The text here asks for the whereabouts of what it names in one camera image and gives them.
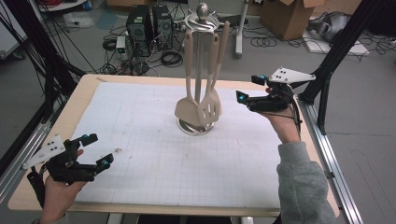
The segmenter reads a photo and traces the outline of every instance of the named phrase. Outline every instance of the floor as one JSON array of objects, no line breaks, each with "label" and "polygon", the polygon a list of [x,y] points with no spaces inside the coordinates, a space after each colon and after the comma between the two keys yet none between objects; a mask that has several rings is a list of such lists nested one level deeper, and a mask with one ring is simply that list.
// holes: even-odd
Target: floor
[{"label": "floor", "polygon": [[[73,29],[67,33],[92,66],[97,69],[105,62],[103,38],[109,30],[126,21],[126,13],[100,6],[89,12],[95,25],[86,29]],[[234,35],[230,35],[225,52],[220,79],[250,81],[251,75],[272,74],[279,66],[311,73],[325,55],[308,53],[303,44],[299,48],[278,39],[273,47],[256,45],[264,32],[258,17],[249,17],[243,39],[243,56],[233,56]],[[85,71],[91,67],[82,59],[70,42],[60,35],[72,64]],[[367,49],[376,44],[363,42]],[[361,61],[347,56],[332,77],[327,108],[326,131],[346,182],[358,206],[364,223],[396,223],[396,52],[386,54],[370,51]],[[148,70],[145,76],[184,77],[184,66],[168,68],[159,66]],[[8,58],[0,61],[0,156],[10,147],[24,125],[44,101],[42,90],[28,59]],[[30,223],[37,212],[10,211],[7,201],[0,205],[0,223]],[[72,213],[71,223],[106,223],[107,214]],[[127,215],[122,223],[134,223],[136,215]],[[257,224],[272,223],[273,218],[255,217]],[[342,214],[337,223],[347,223]]]}]

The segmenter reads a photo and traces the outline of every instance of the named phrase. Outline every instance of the beige plastic utensil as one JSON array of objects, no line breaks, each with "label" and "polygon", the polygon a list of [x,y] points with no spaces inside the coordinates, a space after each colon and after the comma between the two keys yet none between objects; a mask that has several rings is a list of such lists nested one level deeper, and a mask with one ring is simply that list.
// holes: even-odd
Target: beige plastic utensil
[{"label": "beige plastic utensil", "polygon": [[212,79],[219,51],[219,36],[213,34],[210,43],[205,96],[201,103],[198,104],[198,117],[201,125],[210,124],[219,120],[219,106],[212,94]]},{"label": "beige plastic utensil", "polygon": [[217,102],[217,106],[219,108],[219,115],[222,114],[222,108],[221,108],[221,101],[218,95],[218,92],[215,89],[216,81],[219,78],[219,73],[220,73],[220,68],[221,68],[221,63],[224,58],[224,51],[225,47],[227,46],[227,40],[228,40],[228,32],[230,30],[230,23],[228,21],[224,22],[224,27],[221,32],[221,40],[219,43],[219,53],[218,53],[218,58],[216,60],[216,70],[215,70],[215,75],[213,76],[213,81],[212,81],[212,94],[213,98]]},{"label": "beige plastic utensil", "polygon": [[200,120],[198,117],[198,104],[192,98],[191,95],[191,69],[192,69],[192,57],[193,57],[193,38],[191,31],[186,32],[186,38],[184,40],[184,53],[186,63],[186,90],[187,96],[180,99],[177,102],[175,115],[179,119],[195,125],[200,126]]}]

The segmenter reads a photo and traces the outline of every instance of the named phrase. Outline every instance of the human hand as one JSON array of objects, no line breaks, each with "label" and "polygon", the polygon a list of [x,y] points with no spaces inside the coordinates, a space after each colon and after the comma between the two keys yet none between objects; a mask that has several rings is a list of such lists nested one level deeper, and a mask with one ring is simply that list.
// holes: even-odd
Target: human hand
[{"label": "human hand", "polygon": [[289,108],[280,112],[263,112],[259,114],[270,120],[277,136],[283,144],[301,141],[293,115]]},{"label": "human hand", "polygon": [[67,209],[74,203],[77,194],[87,184],[87,182],[74,182],[66,185],[63,182],[54,181],[52,176],[46,179],[46,200],[40,218],[40,224],[52,223],[61,219]]}]

